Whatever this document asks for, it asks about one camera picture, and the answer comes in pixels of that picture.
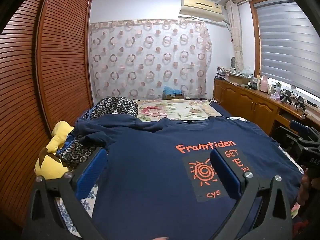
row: wooden desk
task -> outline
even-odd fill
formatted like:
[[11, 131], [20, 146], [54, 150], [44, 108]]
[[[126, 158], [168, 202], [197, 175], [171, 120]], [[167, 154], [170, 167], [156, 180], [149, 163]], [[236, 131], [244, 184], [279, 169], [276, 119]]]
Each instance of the wooden desk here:
[[214, 80], [213, 96], [228, 112], [254, 122], [268, 135], [280, 125], [289, 128], [292, 120], [320, 130], [320, 111], [306, 105], [307, 116], [296, 111], [294, 105], [270, 99], [270, 95], [259, 90], [235, 86], [224, 80]]

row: yellow plush toy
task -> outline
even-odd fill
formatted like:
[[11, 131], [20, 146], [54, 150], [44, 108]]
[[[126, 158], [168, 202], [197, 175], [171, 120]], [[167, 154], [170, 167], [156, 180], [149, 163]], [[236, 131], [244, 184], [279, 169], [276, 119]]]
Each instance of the yellow plush toy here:
[[68, 171], [68, 167], [63, 166], [55, 153], [58, 147], [63, 147], [68, 133], [70, 133], [73, 128], [73, 126], [70, 126], [65, 121], [60, 121], [55, 125], [51, 133], [51, 141], [40, 151], [39, 158], [36, 161], [34, 172], [37, 176], [43, 176], [45, 179], [58, 179]]

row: orange sun graphic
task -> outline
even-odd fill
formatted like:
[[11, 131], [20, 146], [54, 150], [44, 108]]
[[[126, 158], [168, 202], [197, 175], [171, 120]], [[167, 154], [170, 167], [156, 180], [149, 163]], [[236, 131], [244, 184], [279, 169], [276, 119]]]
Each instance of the orange sun graphic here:
[[212, 168], [212, 165], [207, 165], [207, 163], [210, 161], [210, 159], [207, 159], [205, 163], [196, 162], [196, 163], [189, 163], [191, 166], [190, 169], [193, 169], [190, 171], [190, 173], [194, 172], [193, 179], [199, 179], [200, 186], [203, 186], [203, 182], [207, 185], [210, 185], [209, 181], [218, 181], [217, 179], [213, 179], [214, 175], [216, 174], [214, 169]]

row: bed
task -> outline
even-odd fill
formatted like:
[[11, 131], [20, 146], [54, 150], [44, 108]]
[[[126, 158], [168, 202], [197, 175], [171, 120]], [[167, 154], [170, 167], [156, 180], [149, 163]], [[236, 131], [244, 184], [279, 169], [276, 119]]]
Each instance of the bed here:
[[[209, 116], [223, 116], [228, 119], [246, 121], [241, 117], [232, 117], [230, 113], [228, 113], [222, 106], [213, 100], [143, 100], [136, 101], [136, 103], [138, 104], [139, 108], [138, 118], [143, 122], [159, 121], [164, 117], [170, 120], [203, 120], [207, 119]], [[303, 173], [302, 168], [283, 149], [281, 150], [296, 165], [296, 167], [298, 167], [301, 173]], [[81, 200], [83, 207], [88, 212], [90, 217], [92, 217], [93, 214], [97, 192], [98, 185], [95, 184], [88, 197]], [[68, 215], [63, 200], [61, 198], [56, 198], [56, 202], [70, 233], [81, 237]]]

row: hand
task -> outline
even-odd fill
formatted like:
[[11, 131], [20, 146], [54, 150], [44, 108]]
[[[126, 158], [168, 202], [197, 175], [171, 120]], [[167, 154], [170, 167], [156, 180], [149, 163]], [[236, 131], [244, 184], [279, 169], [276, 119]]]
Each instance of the hand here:
[[298, 194], [298, 204], [300, 206], [305, 205], [306, 201], [309, 198], [309, 191], [311, 188], [320, 190], [320, 178], [311, 180], [308, 177], [308, 169], [306, 169], [301, 180], [301, 186]]

